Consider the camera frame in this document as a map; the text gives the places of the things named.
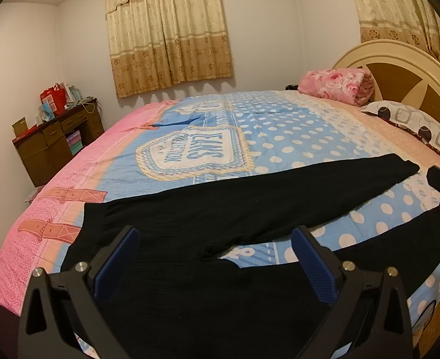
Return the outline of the black trousers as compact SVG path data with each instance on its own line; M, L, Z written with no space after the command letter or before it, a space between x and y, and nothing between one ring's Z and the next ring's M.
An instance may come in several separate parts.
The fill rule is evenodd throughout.
M298 263L239 267L232 247L328 223L418 172L395 154L88 203L61 268L130 225L140 243L100 312L133 358L295 358L328 312Z

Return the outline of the white grey patterned pillow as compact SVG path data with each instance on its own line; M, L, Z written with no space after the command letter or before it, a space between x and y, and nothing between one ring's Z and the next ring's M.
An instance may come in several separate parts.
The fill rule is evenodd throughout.
M360 110L410 132L440 155L440 122L427 113L395 101L374 101Z

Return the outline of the cream wooden headboard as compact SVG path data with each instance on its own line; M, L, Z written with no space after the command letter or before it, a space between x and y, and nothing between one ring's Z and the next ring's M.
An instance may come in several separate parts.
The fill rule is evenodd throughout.
M413 45L367 41L340 57L334 68L362 68L374 78L373 101L395 101L440 122L440 63Z

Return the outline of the pink floral folded blanket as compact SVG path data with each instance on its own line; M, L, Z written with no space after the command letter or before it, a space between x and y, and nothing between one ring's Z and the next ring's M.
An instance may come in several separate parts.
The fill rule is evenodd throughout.
M301 78L298 91L360 107L371 99L374 79L370 72L361 68L310 71Z

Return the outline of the dark wooden desk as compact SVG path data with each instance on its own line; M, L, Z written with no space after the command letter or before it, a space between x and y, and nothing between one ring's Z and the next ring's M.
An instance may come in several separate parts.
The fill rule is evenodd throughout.
M33 185L49 181L75 156L73 141L78 138L83 147L93 143L105 132L100 104L93 98L67 110L15 138L15 147Z

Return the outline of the yellow box on desk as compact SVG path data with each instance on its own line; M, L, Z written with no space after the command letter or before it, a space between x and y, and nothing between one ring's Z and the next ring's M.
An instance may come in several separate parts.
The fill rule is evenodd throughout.
M28 131L27 121L21 118L12 125L15 137L18 138Z

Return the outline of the beige curtain behind headboard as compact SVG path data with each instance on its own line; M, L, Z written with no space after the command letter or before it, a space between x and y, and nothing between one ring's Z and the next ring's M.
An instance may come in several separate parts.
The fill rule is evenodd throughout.
M440 62L440 17L428 0L354 1L361 41L401 41Z

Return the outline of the blue pink patterned bedspread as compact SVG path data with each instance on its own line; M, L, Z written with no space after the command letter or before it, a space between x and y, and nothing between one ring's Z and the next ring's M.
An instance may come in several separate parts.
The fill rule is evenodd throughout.
M440 156L406 130L359 108L297 92L236 92L148 105L104 135L46 185L4 241L0 305L16 315L27 273L34 267L60 272L86 202L391 152L424 169L440 165ZM439 200L421 171L313 235L336 250L419 216ZM413 324L427 306L433 310L435 300L440 302L440 265L407 301Z

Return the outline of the red gift bag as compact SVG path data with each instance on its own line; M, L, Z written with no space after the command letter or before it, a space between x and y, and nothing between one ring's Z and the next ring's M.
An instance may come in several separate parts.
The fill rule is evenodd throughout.
M55 116L60 116L66 111L66 89L59 83L53 87L45 89L40 94L40 100L50 106Z

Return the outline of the beige window curtain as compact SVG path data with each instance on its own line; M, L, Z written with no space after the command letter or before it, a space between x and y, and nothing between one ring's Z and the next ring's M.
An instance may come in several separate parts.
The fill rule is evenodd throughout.
M221 0L106 0L119 98L234 75Z

